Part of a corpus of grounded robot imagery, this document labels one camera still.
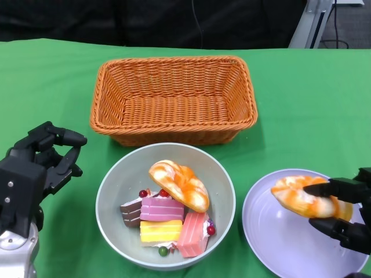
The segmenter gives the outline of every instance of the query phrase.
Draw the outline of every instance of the purple plate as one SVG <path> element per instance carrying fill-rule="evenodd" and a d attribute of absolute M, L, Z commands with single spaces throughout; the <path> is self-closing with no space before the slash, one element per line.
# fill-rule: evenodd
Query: purple plate
<path fill-rule="evenodd" d="M 245 236 L 259 260 L 284 278 L 341 278 L 359 272 L 368 255 L 340 247 L 339 241 L 318 232 L 308 222 L 285 208 L 270 189 L 280 178 L 309 175 L 329 178 L 303 169 L 273 172 L 258 180 L 243 203 Z M 351 222 L 364 223 L 354 205 Z"/>

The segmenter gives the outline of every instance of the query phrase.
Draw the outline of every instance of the red berry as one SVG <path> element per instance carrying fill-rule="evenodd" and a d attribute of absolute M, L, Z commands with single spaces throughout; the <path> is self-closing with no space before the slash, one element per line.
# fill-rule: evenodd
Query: red berry
<path fill-rule="evenodd" d="M 212 226 L 208 226 L 208 228 L 206 229 L 206 231 L 208 232 L 208 234 L 209 234 L 210 236 L 214 235 L 215 232 L 216 232 L 215 228 L 212 227 Z"/>
<path fill-rule="evenodd" d="M 147 197 L 147 195 L 148 195 L 148 192 L 146 190 L 141 190 L 139 192 L 139 197 L 141 198 Z"/>
<path fill-rule="evenodd" d="M 168 197 L 169 196 L 169 194 L 163 189 L 160 190 L 159 194 L 160 194 L 161 197 Z"/>

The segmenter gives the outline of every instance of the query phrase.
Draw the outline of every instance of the chocolate cake slice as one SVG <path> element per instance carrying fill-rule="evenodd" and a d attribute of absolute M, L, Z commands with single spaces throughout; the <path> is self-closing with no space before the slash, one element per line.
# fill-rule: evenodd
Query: chocolate cake slice
<path fill-rule="evenodd" d="M 140 226 L 140 209 L 141 209 L 142 198 L 138 198 L 131 202 L 127 202 L 120 206 L 120 212 L 122 214 L 123 222 L 127 227 L 139 227 Z"/>

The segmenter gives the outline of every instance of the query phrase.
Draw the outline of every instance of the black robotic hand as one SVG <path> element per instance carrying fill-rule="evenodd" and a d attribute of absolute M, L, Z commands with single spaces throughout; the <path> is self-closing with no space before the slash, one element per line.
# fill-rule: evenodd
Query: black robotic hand
<path fill-rule="evenodd" d="M 309 223 L 333 239 L 339 240 L 344 248 L 369 255 L 371 253 L 371 167 L 360 168 L 353 179 L 331 178 L 325 184 L 304 187 L 304 191 L 314 195 L 335 196 L 339 200 L 352 204 L 361 203 L 359 209 L 365 224 L 349 223 L 336 218 L 313 218 Z M 371 277 L 361 273 L 353 273 L 351 277 Z"/>
<path fill-rule="evenodd" d="M 0 235 L 10 231 L 28 238 L 32 221 L 42 229 L 41 201 L 57 193 L 71 177 L 82 175 L 75 162 L 87 141 L 77 132 L 46 122 L 8 150 L 0 161 Z M 61 156 L 54 145 L 72 148 Z"/>

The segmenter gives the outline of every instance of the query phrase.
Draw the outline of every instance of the toy bread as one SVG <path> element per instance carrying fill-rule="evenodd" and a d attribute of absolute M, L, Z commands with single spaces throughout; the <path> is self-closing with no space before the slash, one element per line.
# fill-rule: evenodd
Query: toy bread
<path fill-rule="evenodd" d="M 198 213 L 208 210 L 208 192 L 189 167 L 162 160 L 150 168 L 149 174 L 152 180 L 175 200 Z"/>
<path fill-rule="evenodd" d="M 316 197 L 306 193 L 303 188 L 308 185 L 328 182 L 322 177 L 302 175 L 285 177 L 271 188 L 272 194 L 280 204 L 301 216 L 308 218 L 336 217 L 349 221 L 353 214 L 353 205 L 338 200 L 337 197 Z"/>

